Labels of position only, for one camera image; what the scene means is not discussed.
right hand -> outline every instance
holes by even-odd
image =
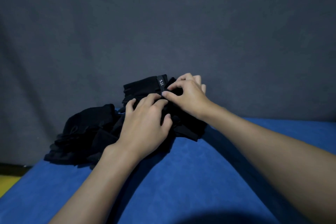
[[[200,120],[207,105],[211,103],[205,96],[206,86],[201,83],[201,76],[192,76],[191,73],[184,74],[167,89],[174,90],[175,88],[182,88],[183,94],[177,96],[172,92],[163,91],[162,95],[177,104],[183,111]]]

gray wall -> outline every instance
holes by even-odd
[[[0,162],[31,165],[122,85],[202,75],[241,116],[336,119],[336,0],[0,0]]]

black clothing pile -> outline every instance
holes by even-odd
[[[119,111],[115,110],[113,104],[106,104],[102,107],[85,109],[70,117],[64,126],[63,133],[57,136],[57,140],[50,146],[50,152],[45,155],[44,160],[61,165],[91,163],[90,168],[93,169],[105,147],[119,139],[128,101],[136,99],[133,105],[135,109],[139,101],[148,94],[161,95],[162,91],[167,90],[167,87],[175,81],[175,78],[168,81],[167,75],[164,74],[126,84],[124,85],[125,98],[122,101],[124,107]],[[183,90],[177,88],[172,92],[180,96]],[[174,103],[169,102],[164,107],[162,119],[167,113],[171,115],[172,128],[165,142],[149,157],[158,152],[168,153],[170,141],[175,137],[187,137],[197,141],[204,134],[206,123],[182,111]]]

left hand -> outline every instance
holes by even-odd
[[[162,125],[160,124],[162,109],[168,103],[160,98],[159,94],[149,94],[140,100],[135,110],[133,104],[136,99],[130,100],[126,105],[125,121],[120,138],[115,144],[135,154],[139,160],[158,148],[168,136],[173,124],[170,114],[167,114]]]

blue fabric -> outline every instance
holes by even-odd
[[[248,120],[336,154],[336,123]],[[123,188],[115,221],[306,222],[227,139],[210,127],[203,138],[176,138],[169,154],[142,162]],[[0,223],[47,223],[89,174],[89,167],[38,162],[0,198]]]

